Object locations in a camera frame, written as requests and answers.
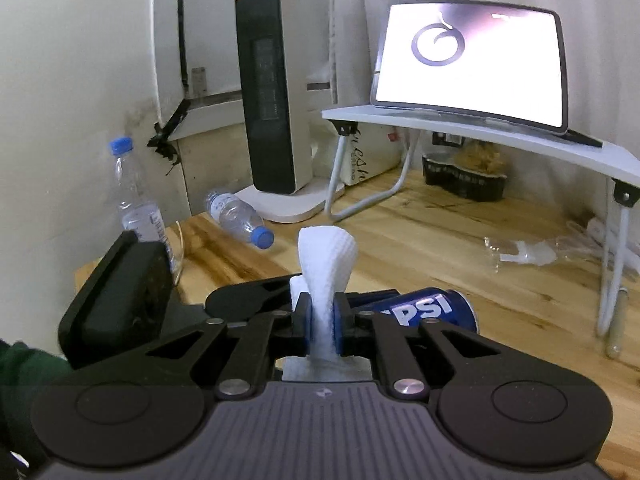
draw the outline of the crumpled paper towel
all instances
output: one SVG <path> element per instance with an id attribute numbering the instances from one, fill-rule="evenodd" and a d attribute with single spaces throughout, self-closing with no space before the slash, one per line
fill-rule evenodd
<path id="1" fill-rule="evenodd" d="M 334 294 L 344 292 L 358 256 L 354 238 L 336 226 L 300 229 L 298 258 L 302 276 L 290 282 L 295 308 L 301 292 L 311 295 L 312 340 L 309 356 L 285 360 L 284 381 L 366 381 L 371 379 L 369 361 L 340 357 L 334 342 Z"/>

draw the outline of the blue soda can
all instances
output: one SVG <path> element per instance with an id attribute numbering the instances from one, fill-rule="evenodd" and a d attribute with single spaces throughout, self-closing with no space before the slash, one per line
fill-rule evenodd
<path id="1" fill-rule="evenodd" d="M 478 333 L 478 318 L 471 303 L 456 290 L 432 286 L 369 303 L 356 309 L 359 310 L 395 316 L 403 326 L 418 326 L 423 319 L 437 318 Z"/>

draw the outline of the metal screw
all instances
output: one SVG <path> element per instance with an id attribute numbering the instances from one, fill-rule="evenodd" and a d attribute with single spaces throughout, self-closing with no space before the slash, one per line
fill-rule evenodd
<path id="1" fill-rule="evenodd" d="M 415 395 L 424 390 L 424 383 L 418 379 L 400 379 L 394 383 L 394 390 L 402 395 Z"/>
<path id="2" fill-rule="evenodd" d="M 225 395 L 242 395 L 249 391 L 251 385 L 243 379 L 227 379 L 218 385 L 220 393 Z"/>

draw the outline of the standing plastic bottle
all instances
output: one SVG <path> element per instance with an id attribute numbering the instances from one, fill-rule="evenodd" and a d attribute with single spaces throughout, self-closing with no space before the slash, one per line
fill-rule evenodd
<path id="1" fill-rule="evenodd" d="M 146 193 L 142 167 L 133 153 L 131 137 L 112 140 L 110 148 L 116 158 L 118 208 L 122 227 L 125 230 L 135 231 L 141 242 L 164 243 L 173 270 L 174 256 L 164 232 L 160 208 Z"/>
<path id="2" fill-rule="evenodd" d="M 273 245 L 273 231 L 265 227 L 253 207 L 233 193 L 212 190 L 207 195 L 205 207 L 217 224 L 236 240 L 252 243 L 259 249 Z"/>

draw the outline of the gray ribbed panel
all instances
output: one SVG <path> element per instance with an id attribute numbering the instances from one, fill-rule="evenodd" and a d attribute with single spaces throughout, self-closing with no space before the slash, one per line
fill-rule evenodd
<path id="1" fill-rule="evenodd" d="M 187 446 L 129 471 L 53 464 L 38 480 L 604 480 L 583 464 L 555 473 L 502 470 L 467 456 L 419 404 L 373 383 L 270 383 L 223 402 Z"/>

